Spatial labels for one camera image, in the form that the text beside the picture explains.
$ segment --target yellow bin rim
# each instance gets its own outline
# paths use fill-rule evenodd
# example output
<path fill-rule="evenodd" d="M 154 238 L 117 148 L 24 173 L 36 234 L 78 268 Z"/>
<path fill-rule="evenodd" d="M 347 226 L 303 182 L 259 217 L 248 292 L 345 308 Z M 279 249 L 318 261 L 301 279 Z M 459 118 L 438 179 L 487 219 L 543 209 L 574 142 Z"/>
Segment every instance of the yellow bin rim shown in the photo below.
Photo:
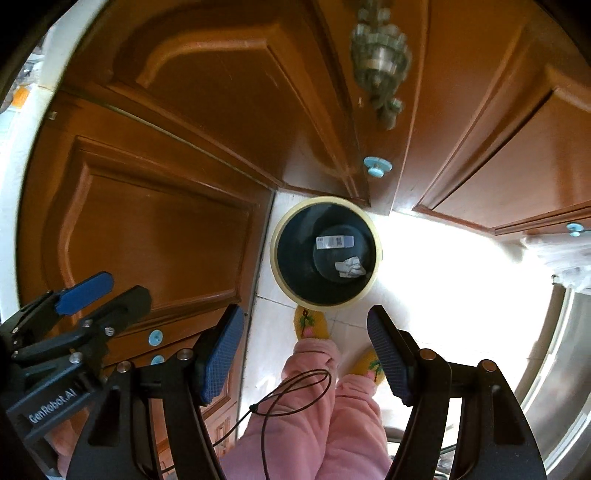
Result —
<path fill-rule="evenodd" d="M 312 205 L 316 205 L 318 203 L 334 203 L 336 205 L 341 205 L 341 206 L 346 207 L 349 210 L 352 210 L 353 212 L 355 212 L 357 215 L 359 215 L 359 217 L 368 226 L 368 228 L 371 231 L 372 236 L 374 238 L 374 244 L 375 244 L 375 266 L 374 266 L 374 271 L 372 272 L 372 275 L 369 278 L 369 281 L 367 282 L 367 285 L 363 288 L 363 290 L 361 290 L 352 299 L 344 301 L 343 303 L 336 303 L 334 305 L 318 305 L 316 303 L 310 303 L 309 301 L 305 301 L 304 299 L 302 299 L 301 297 L 296 295 L 285 283 L 285 280 L 283 279 L 283 276 L 281 275 L 281 272 L 279 270 L 279 265 L 277 263 L 277 244 L 278 244 L 279 237 L 281 236 L 281 233 L 283 232 L 283 229 L 285 228 L 286 224 L 297 213 L 301 212 L 302 210 L 304 210 Z M 277 226 L 275 227 L 275 231 L 273 232 L 273 236 L 271 237 L 271 247 L 269 250 L 269 258 L 271 260 L 271 270 L 273 272 L 273 276 L 275 277 L 275 281 L 277 282 L 277 284 L 279 285 L 279 287 L 283 291 L 283 293 L 285 293 L 285 295 L 287 295 L 290 299 L 292 299 L 298 305 L 302 305 L 303 307 L 306 307 L 308 309 L 319 310 L 321 312 L 325 312 L 326 310 L 339 309 L 339 308 L 351 305 L 352 303 L 362 299 L 363 297 L 365 297 L 367 295 L 367 293 L 371 290 L 372 286 L 374 285 L 376 278 L 378 278 L 378 268 L 379 268 L 379 265 L 382 261 L 382 243 L 379 240 L 378 231 L 377 231 L 374 223 L 372 222 L 371 218 L 369 218 L 369 215 L 367 213 L 365 213 L 357 205 L 355 205 L 354 203 L 352 203 L 348 200 L 338 198 L 338 197 L 331 197 L 331 196 L 314 197 L 312 199 L 304 200 L 303 202 L 298 203 L 296 206 L 291 208 L 281 218 L 281 220 L 279 220 L 279 223 L 277 224 Z"/>

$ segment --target wooden door panel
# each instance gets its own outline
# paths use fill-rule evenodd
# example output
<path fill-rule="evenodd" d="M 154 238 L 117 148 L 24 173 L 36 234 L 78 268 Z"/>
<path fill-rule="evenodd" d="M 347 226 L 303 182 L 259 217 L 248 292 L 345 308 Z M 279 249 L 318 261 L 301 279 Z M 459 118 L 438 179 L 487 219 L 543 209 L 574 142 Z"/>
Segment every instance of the wooden door panel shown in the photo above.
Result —
<path fill-rule="evenodd" d="M 591 230 L 591 207 L 587 207 L 581 210 L 576 210 L 572 213 L 569 213 L 565 217 L 561 219 L 560 217 L 554 218 L 557 220 L 557 223 L 553 223 L 552 225 L 536 227 L 535 224 L 531 225 L 527 228 L 525 233 L 527 235 L 548 235 L 550 233 L 568 233 L 569 230 L 566 226 L 569 223 L 580 223 L 583 225 L 585 230 Z"/>
<path fill-rule="evenodd" d="M 131 3 L 106 10 L 66 89 L 205 141 L 274 186 L 369 200 L 340 67 L 307 0 L 177 1 L 166 11 L 148 1 L 151 15 L 129 26 Z"/>
<path fill-rule="evenodd" d="M 248 204 L 222 203 L 108 145 L 78 138 L 70 155 L 45 229 L 48 272 L 71 285 L 109 271 L 111 296 L 141 281 L 153 316 L 238 298 Z"/>
<path fill-rule="evenodd" d="M 271 192 L 137 121 L 60 95 L 24 186 L 23 301 L 100 270 L 140 284 L 152 312 L 129 331 L 231 302 L 248 309 Z"/>
<path fill-rule="evenodd" d="M 168 358 L 181 348 L 193 346 L 197 340 L 195 335 L 217 325 L 224 311 L 225 309 L 214 310 L 165 324 L 158 322 L 157 328 L 162 332 L 163 339 L 157 346 L 151 346 L 148 341 L 152 329 L 124 332 L 117 335 L 109 340 L 109 353 L 103 358 L 103 364 L 113 365 L 123 360 L 132 359 L 136 366 L 143 366 L 149 365 L 155 355 Z"/>
<path fill-rule="evenodd" d="M 348 102 L 343 112 L 355 121 L 355 129 L 359 141 L 360 158 L 367 156 L 381 157 L 392 163 L 392 171 L 384 178 L 368 176 L 371 211 L 381 215 L 389 215 L 392 211 L 394 195 L 404 163 L 405 152 L 413 132 L 415 110 L 418 93 L 421 90 L 423 55 L 429 39 L 430 18 L 429 0 L 411 2 L 388 2 L 391 9 L 391 22 L 399 26 L 408 37 L 408 46 L 413 55 L 411 68 L 406 80 L 396 92 L 396 97 L 404 103 L 403 112 L 396 118 L 396 127 L 386 130 L 378 121 L 376 111 L 371 105 L 369 94 L 356 82 L 351 62 L 351 31 L 357 24 L 358 10 L 362 5 L 356 1 L 315 0 L 317 8 L 322 12 L 323 22 L 330 33 L 332 47 L 340 62 L 343 73 L 343 88 L 347 90 Z M 449 38 L 447 31 L 443 38 Z M 430 47 L 439 48 L 441 38 Z"/>
<path fill-rule="evenodd" d="M 221 440 L 221 438 L 230 431 L 230 429 L 234 426 L 234 423 L 236 422 L 237 415 L 238 404 L 235 403 L 234 405 L 227 408 L 224 412 L 221 412 L 220 415 L 205 421 L 207 432 L 209 433 L 209 437 L 212 443 L 216 443 L 218 440 Z M 231 448 L 234 447 L 235 443 L 236 436 L 230 435 L 222 443 L 216 446 L 214 450 L 218 458 L 223 457 Z M 177 477 L 174 475 L 173 468 L 174 459 L 172 456 L 172 452 L 170 450 L 170 445 L 168 444 L 167 437 L 157 443 L 157 449 L 158 458 L 160 460 L 160 468 L 163 471 L 170 468 L 170 470 L 163 475 L 164 480 L 166 480 L 167 478 L 176 479 Z"/>
<path fill-rule="evenodd" d="M 533 2 L 430 9 L 394 209 L 503 235 L 587 207 L 591 69 L 576 46 Z"/>
<path fill-rule="evenodd" d="M 179 342 L 173 343 L 171 345 L 167 345 L 165 347 L 159 347 L 151 351 L 150 353 L 145 353 L 143 355 L 138 356 L 126 356 L 123 358 L 116 358 L 115 355 L 109 354 L 105 358 L 105 368 L 102 371 L 104 375 L 108 376 L 111 372 L 115 369 L 117 363 L 122 361 L 123 359 L 129 360 L 134 363 L 134 365 L 139 367 L 145 367 L 147 365 L 151 365 L 152 359 L 156 355 L 162 355 L 165 360 L 168 360 L 171 356 L 175 355 L 179 350 L 183 348 L 192 348 L 195 345 L 195 342 L 199 339 L 199 334 L 193 335 L 191 337 L 185 338 Z M 244 344 L 246 340 L 246 333 L 243 335 L 242 343 L 240 344 L 238 350 L 236 351 L 236 355 L 234 357 L 234 362 L 232 363 L 232 367 L 228 372 L 228 377 L 224 383 L 222 391 L 220 394 L 215 397 L 211 403 L 206 407 L 201 407 L 201 412 L 203 414 L 203 418 L 207 420 L 210 416 L 214 415 L 218 411 L 223 411 L 227 409 L 228 405 L 231 405 L 238 401 L 239 395 L 239 386 L 240 386 L 240 378 L 242 373 L 242 360 L 244 357 Z M 152 400 L 152 402 L 156 404 L 155 412 L 158 415 L 154 416 L 154 428 L 156 432 L 156 441 L 159 442 L 162 438 L 166 437 L 166 428 L 164 424 L 164 412 L 162 411 L 162 401 L 161 400 Z"/>
<path fill-rule="evenodd" d="M 436 212 L 496 230 L 591 202 L 591 103 L 552 94 Z"/>

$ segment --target person's leg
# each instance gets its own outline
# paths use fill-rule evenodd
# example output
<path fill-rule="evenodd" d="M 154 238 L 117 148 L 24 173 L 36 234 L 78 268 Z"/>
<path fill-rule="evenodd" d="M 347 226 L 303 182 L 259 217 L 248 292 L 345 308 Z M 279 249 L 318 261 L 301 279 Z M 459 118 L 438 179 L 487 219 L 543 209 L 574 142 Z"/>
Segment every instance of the person's leg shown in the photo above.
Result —
<path fill-rule="evenodd" d="M 390 469 L 380 409 L 372 398 L 384 379 L 376 359 L 373 351 L 365 355 L 355 373 L 345 375 L 337 385 L 318 480 L 383 480 Z"/>
<path fill-rule="evenodd" d="M 289 379 L 314 369 L 326 369 L 333 376 L 328 392 L 311 407 L 282 417 L 271 417 L 265 431 L 265 457 L 271 480 L 313 480 L 324 458 L 326 437 L 330 417 L 335 404 L 336 368 L 340 353 L 332 340 L 328 340 L 326 321 L 322 315 L 315 315 L 312 325 L 306 320 L 300 328 L 301 309 L 296 313 L 296 333 L 302 336 L 324 336 L 325 339 L 303 338 L 294 348 L 283 369 L 282 378 Z M 322 378 L 310 378 L 304 385 L 310 385 Z M 284 395 L 275 405 L 273 413 L 290 412 L 302 408 L 319 397 L 328 380 L 317 385 L 302 388 Z M 266 412 L 275 398 L 261 404 L 259 412 Z M 261 429 L 264 418 L 251 414 L 245 434 L 236 446 L 221 460 L 222 469 L 228 480 L 261 480 L 265 478 L 261 458 Z"/>

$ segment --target crumpled paper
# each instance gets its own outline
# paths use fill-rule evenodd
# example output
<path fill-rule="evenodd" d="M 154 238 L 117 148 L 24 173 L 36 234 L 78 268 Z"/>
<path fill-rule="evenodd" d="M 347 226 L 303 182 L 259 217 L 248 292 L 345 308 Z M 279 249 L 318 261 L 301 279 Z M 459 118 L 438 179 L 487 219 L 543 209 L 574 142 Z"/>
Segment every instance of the crumpled paper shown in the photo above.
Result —
<path fill-rule="evenodd" d="M 344 262 L 335 262 L 335 268 L 338 270 L 339 276 L 343 278 L 363 277 L 367 273 L 359 257 L 351 257 Z"/>

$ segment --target label sticker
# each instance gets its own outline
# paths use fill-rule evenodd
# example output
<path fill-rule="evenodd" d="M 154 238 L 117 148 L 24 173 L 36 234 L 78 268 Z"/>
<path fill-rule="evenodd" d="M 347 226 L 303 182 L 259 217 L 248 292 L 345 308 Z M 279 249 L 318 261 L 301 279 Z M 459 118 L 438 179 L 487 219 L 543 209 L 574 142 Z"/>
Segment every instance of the label sticker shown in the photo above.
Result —
<path fill-rule="evenodd" d="M 352 235 L 330 235 L 317 236 L 316 248 L 325 250 L 328 248 L 351 248 L 355 244 L 355 237 Z"/>

